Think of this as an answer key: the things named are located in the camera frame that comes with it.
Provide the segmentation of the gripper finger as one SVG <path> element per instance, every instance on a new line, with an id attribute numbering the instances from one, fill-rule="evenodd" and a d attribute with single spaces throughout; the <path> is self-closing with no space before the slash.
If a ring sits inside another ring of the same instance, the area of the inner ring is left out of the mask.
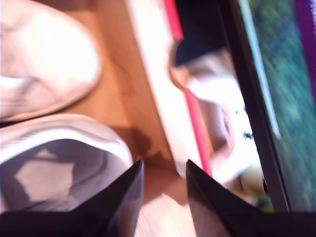
<path id="1" fill-rule="evenodd" d="M 74 209 L 97 217 L 94 237 L 133 237 L 143 203 L 144 163 L 135 162 L 107 188 Z"/>
<path id="2" fill-rule="evenodd" d="M 188 202 L 198 237 L 258 237 L 252 217 L 259 209 L 205 173 L 186 163 Z"/>

